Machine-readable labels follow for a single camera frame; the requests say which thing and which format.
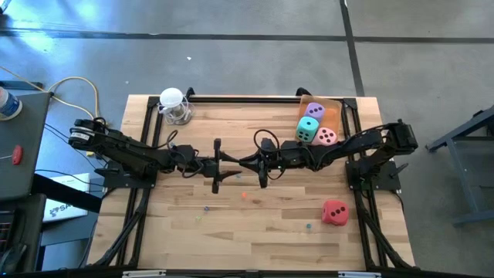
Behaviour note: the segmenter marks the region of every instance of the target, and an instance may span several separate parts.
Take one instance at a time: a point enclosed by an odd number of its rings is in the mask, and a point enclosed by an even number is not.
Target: wooden table
[[[121,128],[126,135],[140,138],[148,97],[129,96]],[[362,129],[381,124],[376,98],[360,97],[357,104]],[[213,140],[219,137],[222,151],[243,158],[255,152],[252,136],[260,128],[273,131],[280,141],[292,140],[298,114],[297,104],[197,103],[195,108],[195,116],[186,126],[164,123],[160,144],[178,129],[174,142],[191,144],[201,151],[201,156],[213,155]],[[153,128],[151,122],[148,144]],[[159,174],[156,188],[151,191],[139,268],[364,270],[345,161],[346,158],[337,160],[317,173],[306,169],[286,171],[279,180],[269,181],[266,189],[259,187],[256,173],[242,169],[240,176],[224,180],[217,195],[211,193],[210,178]],[[222,162],[221,169],[240,167]],[[104,254],[122,229],[128,195],[128,189],[117,189],[103,200],[90,263]],[[321,223],[321,207],[327,199],[349,205],[346,226]],[[383,233],[402,258],[413,265],[400,202],[389,192],[376,192],[376,202]],[[130,237],[126,259],[133,245],[134,236]],[[373,236],[370,244],[377,262]]]

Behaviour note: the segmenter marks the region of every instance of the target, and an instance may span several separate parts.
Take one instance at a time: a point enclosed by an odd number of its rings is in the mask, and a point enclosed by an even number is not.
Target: pink die
[[[330,146],[332,144],[335,144],[337,141],[337,134],[334,131],[326,127],[321,127],[317,131],[316,136],[314,136],[311,144],[314,146]]]
[[[307,105],[306,112],[303,116],[305,117],[312,117],[316,119],[318,122],[321,122],[321,120],[324,117],[324,107],[318,103],[309,103]]]

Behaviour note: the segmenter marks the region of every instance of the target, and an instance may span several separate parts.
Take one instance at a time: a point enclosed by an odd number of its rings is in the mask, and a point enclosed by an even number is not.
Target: gray floor
[[[494,2],[484,0],[347,0],[354,35],[493,37]],[[343,36],[336,0],[12,0],[4,24],[105,32]],[[366,96],[378,97],[384,121],[413,125],[421,148],[399,162],[405,217],[418,266],[492,276],[493,222],[453,228],[467,212],[449,154],[425,144],[493,105],[494,45],[357,43]],[[101,113],[120,126],[127,95],[193,86],[197,93],[355,96],[345,42],[112,40],[0,37],[3,66],[51,84],[84,76],[100,90]],[[0,73],[0,79],[10,79]],[[59,95],[93,109],[84,83]],[[78,110],[53,103],[47,122],[68,128]],[[45,134],[39,168],[69,173],[91,167],[58,138]],[[46,269],[72,266],[46,263]]]

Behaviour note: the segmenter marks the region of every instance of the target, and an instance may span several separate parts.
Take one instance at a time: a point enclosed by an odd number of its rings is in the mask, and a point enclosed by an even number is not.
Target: metal stand
[[[447,146],[453,165],[459,176],[470,213],[453,220],[453,225],[494,219],[494,210],[486,207],[482,187],[492,187],[492,163],[494,163],[494,139],[492,137],[467,137],[479,128],[494,121],[494,107],[476,114],[471,120],[445,136],[425,146],[436,152]]]

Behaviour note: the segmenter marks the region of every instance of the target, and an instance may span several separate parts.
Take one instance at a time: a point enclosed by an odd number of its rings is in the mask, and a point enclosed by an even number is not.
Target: teal die
[[[319,122],[312,117],[302,117],[296,127],[296,136],[303,142],[310,143],[316,136]]]

